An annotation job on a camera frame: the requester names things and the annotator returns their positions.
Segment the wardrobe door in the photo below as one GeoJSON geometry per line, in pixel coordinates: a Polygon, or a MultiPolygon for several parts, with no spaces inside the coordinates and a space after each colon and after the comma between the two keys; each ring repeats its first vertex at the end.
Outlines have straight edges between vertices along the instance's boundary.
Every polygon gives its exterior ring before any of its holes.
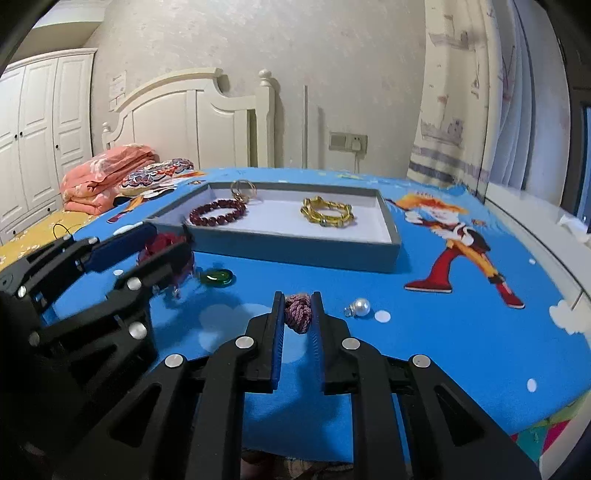
{"type": "Polygon", "coordinates": [[[57,62],[53,96],[53,142],[58,179],[92,158],[90,147],[90,72],[92,55],[57,62]]]}
{"type": "Polygon", "coordinates": [[[29,210],[59,194],[53,145],[53,87],[57,59],[25,67],[19,114],[19,151],[29,210]]]}
{"type": "Polygon", "coordinates": [[[27,212],[18,162],[18,107],[25,67],[0,78],[0,229],[27,212]]]}

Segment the yellow bedsheet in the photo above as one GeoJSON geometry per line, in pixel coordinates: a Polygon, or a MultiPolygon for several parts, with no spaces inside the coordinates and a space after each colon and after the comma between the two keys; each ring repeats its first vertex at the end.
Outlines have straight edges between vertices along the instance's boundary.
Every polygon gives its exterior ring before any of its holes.
{"type": "Polygon", "coordinates": [[[0,270],[30,251],[55,240],[54,227],[55,234],[63,236],[67,231],[76,232],[95,218],[81,212],[64,212],[63,210],[53,212],[0,247],[0,270]]]}

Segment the green glass bead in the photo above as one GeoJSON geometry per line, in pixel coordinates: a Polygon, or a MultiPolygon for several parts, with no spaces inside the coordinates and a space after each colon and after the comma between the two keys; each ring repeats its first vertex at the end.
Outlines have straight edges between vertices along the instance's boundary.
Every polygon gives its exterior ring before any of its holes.
{"type": "Polygon", "coordinates": [[[199,275],[199,280],[212,287],[225,287],[234,279],[234,274],[225,268],[221,270],[207,270],[199,275]]]}

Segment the white wardrobe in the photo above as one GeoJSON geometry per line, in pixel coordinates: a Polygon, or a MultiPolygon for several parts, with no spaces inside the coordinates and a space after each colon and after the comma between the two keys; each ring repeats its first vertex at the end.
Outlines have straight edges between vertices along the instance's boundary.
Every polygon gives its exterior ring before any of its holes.
{"type": "Polygon", "coordinates": [[[96,49],[47,53],[0,77],[0,241],[61,208],[64,173],[92,158],[90,76],[96,49]]]}

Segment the cartoon character print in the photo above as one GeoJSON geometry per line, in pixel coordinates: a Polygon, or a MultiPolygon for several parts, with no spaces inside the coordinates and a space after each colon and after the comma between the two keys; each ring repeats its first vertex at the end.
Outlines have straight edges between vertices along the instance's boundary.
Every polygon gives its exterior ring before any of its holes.
{"type": "Polygon", "coordinates": [[[449,273],[452,262],[458,257],[466,257],[495,286],[508,307],[513,309],[525,307],[525,304],[509,288],[505,277],[488,258],[487,252],[491,248],[484,237],[460,220],[460,214],[468,214],[464,208],[448,204],[426,193],[409,193],[396,202],[390,199],[387,201],[404,211],[407,222],[429,228],[432,233],[446,242],[445,250],[435,260],[428,277],[425,280],[407,283],[404,286],[406,290],[451,293],[453,287],[449,281],[449,273]],[[425,213],[433,220],[424,218],[425,213]]]}
{"type": "Polygon", "coordinates": [[[132,212],[140,205],[143,205],[150,200],[155,200],[164,195],[168,195],[176,190],[176,185],[174,184],[174,180],[170,180],[168,182],[164,182],[161,186],[157,189],[146,190],[141,195],[130,200],[129,205],[121,210],[117,215],[111,217],[107,220],[107,223],[115,223],[120,220],[121,217],[125,216],[127,213],[132,212]]]}

